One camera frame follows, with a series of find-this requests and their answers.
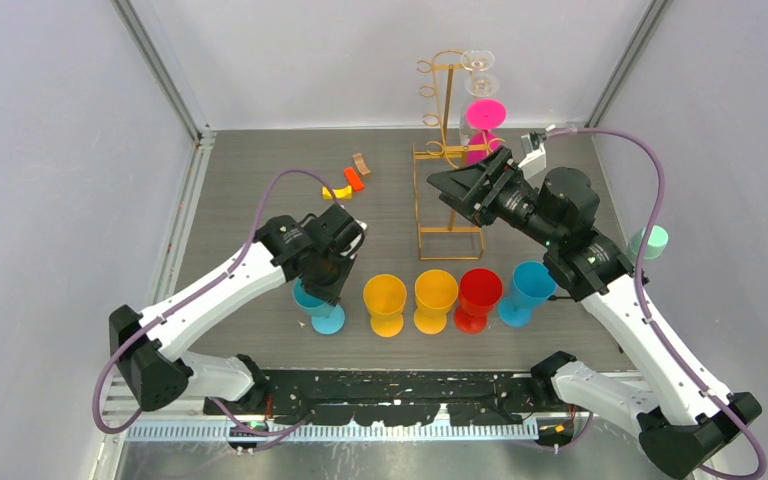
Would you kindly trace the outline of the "yellow wine glass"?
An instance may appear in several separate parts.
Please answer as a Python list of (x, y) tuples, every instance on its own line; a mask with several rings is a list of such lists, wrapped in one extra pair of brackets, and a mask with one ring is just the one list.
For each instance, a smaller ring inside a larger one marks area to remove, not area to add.
[(363, 301), (370, 315), (370, 327), (376, 335), (392, 338), (401, 332), (407, 289), (398, 277), (391, 274), (372, 277), (364, 286)]
[(454, 276), (440, 269), (427, 270), (417, 277), (414, 295), (416, 310), (413, 321), (417, 329), (427, 335), (442, 332), (459, 295)]

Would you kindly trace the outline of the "blue wine glass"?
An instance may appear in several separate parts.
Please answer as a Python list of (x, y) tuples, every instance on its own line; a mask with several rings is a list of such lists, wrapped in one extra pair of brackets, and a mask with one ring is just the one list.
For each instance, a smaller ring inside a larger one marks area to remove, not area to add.
[(333, 335), (344, 327), (346, 315), (342, 306), (330, 305), (307, 293), (300, 279), (293, 285), (292, 298), (296, 305), (310, 316), (311, 326), (317, 333)]
[(519, 264), (511, 276), (508, 294), (498, 304), (501, 321), (511, 327), (524, 327), (533, 310), (547, 302), (556, 289), (556, 282), (542, 263)]

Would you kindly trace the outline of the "pink plastic wine glass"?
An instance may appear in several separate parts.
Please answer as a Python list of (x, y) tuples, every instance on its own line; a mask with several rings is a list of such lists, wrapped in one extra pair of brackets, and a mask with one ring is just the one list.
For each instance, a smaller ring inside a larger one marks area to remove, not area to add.
[(494, 130), (502, 125), (506, 117), (506, 107), (492, 98), (481, 98), (469, 105), (464, 114), (465, 130), (461, 135), (466, 146), (466, 166), (485, 159), (504, 143)]

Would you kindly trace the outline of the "red plastic wine glass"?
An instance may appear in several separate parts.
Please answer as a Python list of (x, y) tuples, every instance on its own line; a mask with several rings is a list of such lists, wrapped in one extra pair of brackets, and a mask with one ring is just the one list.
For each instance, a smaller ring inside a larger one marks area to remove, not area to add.
[(487, 268), (474, 268), (464, 273), (459, 283), (458, 305), (454, 313), (455, 326), (467, 334), (482, 332), (504, 294), (499, 275)]

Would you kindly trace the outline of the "yellow wine glass front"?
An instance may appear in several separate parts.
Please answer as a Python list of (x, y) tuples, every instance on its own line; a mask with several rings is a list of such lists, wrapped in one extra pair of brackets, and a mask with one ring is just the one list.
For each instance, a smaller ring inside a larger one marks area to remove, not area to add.
[(414, 295), (416, 310), (413, 321), (417, 329), (427, 335), (442, 332), (459, 295), (454, 276), (440, 269), (427, 270), (417, 277)]

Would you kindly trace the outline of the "clear wine glass front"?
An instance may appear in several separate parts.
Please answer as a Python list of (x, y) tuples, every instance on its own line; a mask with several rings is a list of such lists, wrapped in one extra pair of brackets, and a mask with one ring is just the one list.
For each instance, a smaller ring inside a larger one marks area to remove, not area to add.
[(459, 122), (459, 128), (458, 128), (459, 140), (462, 145), (464, 145), (464, 143), (462, 141), (461, 135), (465, 130), (464, 114), (466, 109), (469, 107), (470, 104), (472, 104), (474, 101), (478, 99), (481, 99), (481, 98), (495, 99), (494, 96), (499, 90), (499, 82), (495, 76), (487, 72), (478, 72), (478, 73), (472, 72), (465, 79), (465, 90), (467, 92), (467, 95), (465, 97), (465, 100), (462, 102), (460, 122)]

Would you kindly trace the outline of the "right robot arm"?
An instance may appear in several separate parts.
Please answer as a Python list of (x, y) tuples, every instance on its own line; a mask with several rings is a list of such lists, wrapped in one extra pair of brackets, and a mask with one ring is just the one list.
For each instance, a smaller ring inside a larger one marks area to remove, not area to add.
[(598, 320), (647, 382), (640, 390), (563, 351), (534, 365), (531, 397), (544, 410), (589, 410), (635, 436), (662, 473), (682, 479), (745, 434), (762, 411), (689, 351), (654, 306), (628, 256), (595, 226), (600, 199), (582, 171), (550, 170), (533, 187), (510, 149), (431, 174), (440, 199), (478, 227), (502, 220), (545, 247), (549, 276)]

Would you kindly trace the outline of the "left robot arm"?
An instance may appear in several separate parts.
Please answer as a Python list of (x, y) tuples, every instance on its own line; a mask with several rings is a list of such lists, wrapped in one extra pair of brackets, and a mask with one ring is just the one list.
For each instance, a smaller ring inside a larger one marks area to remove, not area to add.
[(258, 412), (267, 389), (251, 361), (197, 354), (191, 346), (245, 304), (287, 283), (335, 306), (367, 229), (337, 204), (300, 221), (276, 216), (255, 231), (248, 248), (172, 297), (140, 311), (128, 305), (114, 310), (110, 352), (139, 410), (157, 411), (185, 395)]

